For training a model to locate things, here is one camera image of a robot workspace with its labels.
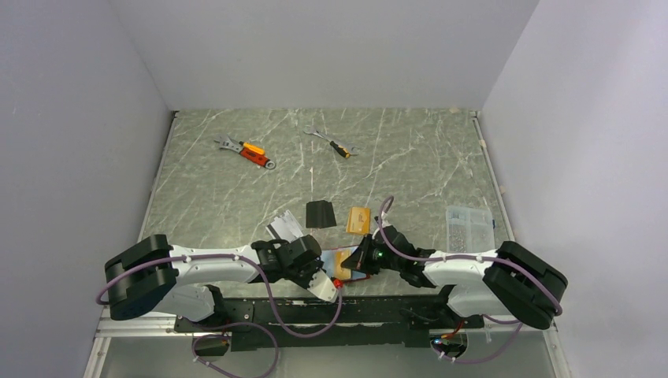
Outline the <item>single gold VIP card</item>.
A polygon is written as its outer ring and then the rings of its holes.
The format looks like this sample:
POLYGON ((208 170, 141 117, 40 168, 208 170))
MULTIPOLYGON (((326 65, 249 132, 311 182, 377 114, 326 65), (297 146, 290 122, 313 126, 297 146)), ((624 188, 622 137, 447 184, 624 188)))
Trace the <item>single gold VIP card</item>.
POLYGON ((334 277, 338 280, 350 280, 352 271, 343 266, 343 262, 351 256, 350 249, 337 250, 334 254, 334 277))

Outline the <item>silver VIP card stack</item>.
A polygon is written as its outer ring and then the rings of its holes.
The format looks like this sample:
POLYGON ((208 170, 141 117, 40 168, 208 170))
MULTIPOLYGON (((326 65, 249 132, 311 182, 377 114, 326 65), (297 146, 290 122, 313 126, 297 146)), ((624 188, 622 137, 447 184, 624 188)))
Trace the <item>silver VIP card stack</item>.
POLYGON ((265 230, 274 238, 288 242, 303 237, 304 231, 290 210, 286 210, 280 216, 275 217, 265 226, 265 230))

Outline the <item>orange gold card stack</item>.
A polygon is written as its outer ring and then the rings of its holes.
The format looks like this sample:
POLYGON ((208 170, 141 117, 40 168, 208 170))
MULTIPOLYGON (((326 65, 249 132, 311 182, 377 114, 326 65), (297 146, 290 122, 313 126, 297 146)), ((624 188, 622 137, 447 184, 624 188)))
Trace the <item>orange gold card stack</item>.
POLYGON ((346 232, 355 235, 368 234, 370 221, 370 208, 358 206, 351 207, 347 218, 346 232))

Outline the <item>black VIP card stack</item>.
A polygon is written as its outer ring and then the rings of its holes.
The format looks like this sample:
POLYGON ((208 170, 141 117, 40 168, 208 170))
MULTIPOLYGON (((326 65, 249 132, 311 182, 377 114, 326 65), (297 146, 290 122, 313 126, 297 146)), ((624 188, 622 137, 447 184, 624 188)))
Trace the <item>black VIP card stack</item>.
POLYGON ((307 228, 331 228, 337 226, 333 204, 326 200, 306 204, 307 228))

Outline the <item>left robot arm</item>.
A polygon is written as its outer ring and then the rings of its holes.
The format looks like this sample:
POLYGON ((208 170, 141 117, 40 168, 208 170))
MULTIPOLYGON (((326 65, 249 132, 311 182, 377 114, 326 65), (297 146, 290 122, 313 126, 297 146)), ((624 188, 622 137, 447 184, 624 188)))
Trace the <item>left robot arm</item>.
POLYGON ((97 303, 114 321, 162 312, 219 329, 227 310, 216 282, 294 283, 334 302, 338 291, 325 272, 322 249, 311 235, 258 240, 230 249, 193 249, 151 235, 105 263, 106 288, 97 303))

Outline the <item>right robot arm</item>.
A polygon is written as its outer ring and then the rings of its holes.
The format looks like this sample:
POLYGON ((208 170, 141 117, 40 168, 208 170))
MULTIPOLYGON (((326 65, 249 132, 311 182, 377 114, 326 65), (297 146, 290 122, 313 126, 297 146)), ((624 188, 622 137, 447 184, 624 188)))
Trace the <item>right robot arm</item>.
POLYGON ((564 274, 514 241, 485 252, 453 254, 415 247, 393 226, 365 235, 340 265, 367 275, 391 270, 413 287, 444 289, 447 297, 433 308, 444 327, 463 317, 511 315, 545 330, 562 314, 568 286, 564 274))

